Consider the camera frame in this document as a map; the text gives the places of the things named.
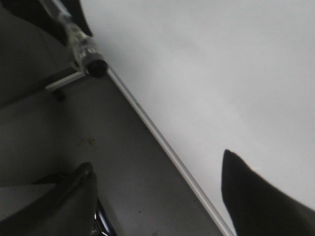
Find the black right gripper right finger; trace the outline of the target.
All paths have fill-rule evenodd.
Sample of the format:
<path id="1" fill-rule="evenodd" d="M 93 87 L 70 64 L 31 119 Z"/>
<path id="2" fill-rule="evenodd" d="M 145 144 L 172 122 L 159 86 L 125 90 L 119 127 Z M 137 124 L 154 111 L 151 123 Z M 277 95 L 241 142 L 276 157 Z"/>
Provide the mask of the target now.
<path id="1" fill-rule="evenodd" d="M 313 236 L 315 211 L 283 193 L 225 150 L 221 194 L 238 236 Z"/>

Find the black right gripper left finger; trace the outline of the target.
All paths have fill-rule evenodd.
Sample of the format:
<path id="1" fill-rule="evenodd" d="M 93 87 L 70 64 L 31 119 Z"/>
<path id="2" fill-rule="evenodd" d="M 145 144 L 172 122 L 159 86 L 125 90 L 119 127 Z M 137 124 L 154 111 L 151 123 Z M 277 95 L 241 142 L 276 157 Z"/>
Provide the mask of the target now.
<path id="1" fill-rule="evenodd" d="M 79 0 L 2 0 L 2 7 L 11 15 L 25 20 L 66 45 L 67 24 L 76 24 L 82 32 L 92 36 Z"/>

